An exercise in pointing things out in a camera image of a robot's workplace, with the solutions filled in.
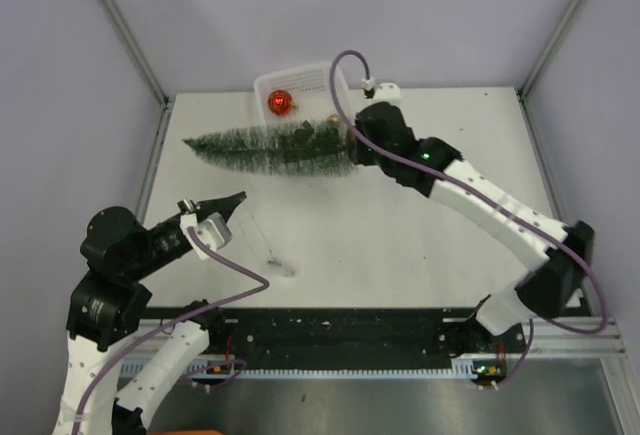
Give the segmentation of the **small green christmas tree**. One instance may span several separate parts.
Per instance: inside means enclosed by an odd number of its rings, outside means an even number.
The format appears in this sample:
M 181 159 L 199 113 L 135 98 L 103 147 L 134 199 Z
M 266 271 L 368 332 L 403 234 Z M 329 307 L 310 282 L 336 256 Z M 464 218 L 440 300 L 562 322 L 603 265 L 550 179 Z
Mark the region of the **small green christmas tree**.
M 196 157 L 218 168 L 247 174 L 287 177 L 344 177 L 356 166 L 348 155 L 346 129 L 337 145 L 304 144 L 293 132 L 302 122 L 250 126 L 185 138 Z

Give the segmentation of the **white plastic basket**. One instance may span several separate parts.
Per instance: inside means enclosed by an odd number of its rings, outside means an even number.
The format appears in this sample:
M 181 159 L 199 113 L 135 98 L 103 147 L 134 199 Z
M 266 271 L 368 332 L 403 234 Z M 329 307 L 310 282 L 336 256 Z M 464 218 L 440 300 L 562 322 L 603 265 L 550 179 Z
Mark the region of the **white plastic basket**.
M 330 62 L 320 62 L 260 75 L 254 81 L 256 120 L 258 125 L 275 125 L 289 121 L 326 120 L 336 114 L 333 103 L 329 70 Z M 268 97 L 275 90 L 287 91 L 296 108 L 286 115 L 274 114 L 268 106 Z

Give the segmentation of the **brown and gold ornament garland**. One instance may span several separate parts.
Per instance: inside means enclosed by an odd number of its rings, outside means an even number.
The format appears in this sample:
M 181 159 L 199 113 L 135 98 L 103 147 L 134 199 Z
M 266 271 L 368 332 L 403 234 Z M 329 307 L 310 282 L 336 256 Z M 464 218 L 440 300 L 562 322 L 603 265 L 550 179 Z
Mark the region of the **brown and gold ornament garland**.
M 302 122 L 293 132 L 297 144 L 337 145 L 340 140 L 340 130 L 336 124 L 330 122 Z

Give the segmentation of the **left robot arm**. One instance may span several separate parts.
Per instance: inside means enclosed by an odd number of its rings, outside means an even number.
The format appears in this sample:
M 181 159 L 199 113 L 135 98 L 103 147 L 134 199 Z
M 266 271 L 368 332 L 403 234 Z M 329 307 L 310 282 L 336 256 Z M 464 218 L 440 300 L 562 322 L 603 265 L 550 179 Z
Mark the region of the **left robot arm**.
M 56 434 L 144 434 L 164 397 L 193 359 L 226 342 L 213 313 L 177 324 L 162 348 L 123 389 L 123 365 L 111 359 L 128 346 L 151 298 L 142 279 L 198 251 L 185 235 L 193 228 L 217 250 L 232 238 L 227 223 L 243 192 L 179 202 L 176 215 L 145 229 L 127 208 L 108 207 L 90 221 L 80 252 L 89 271 L 72 292 L 66 330 L 68 368 L 53 429 Z

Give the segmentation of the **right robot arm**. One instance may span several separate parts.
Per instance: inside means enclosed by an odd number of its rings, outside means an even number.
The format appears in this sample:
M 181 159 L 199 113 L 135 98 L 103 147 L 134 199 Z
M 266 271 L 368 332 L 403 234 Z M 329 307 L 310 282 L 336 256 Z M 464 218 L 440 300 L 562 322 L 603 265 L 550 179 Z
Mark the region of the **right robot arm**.
M 466 327 L 474 348 L 492 349 L 504 332 L 529 318 L 556 322 L 590 263 L 595 232 L 589 224 L 567 225 L 519 202 L 445 141 L 416 138 L 401 110 L 388 102 L 360 111 L 354 125 L 359 134 L 349 155 L 356 164 L 376 165 L 399 185 L 467 218 L 525 267 L 524 276 L 480 302 Z

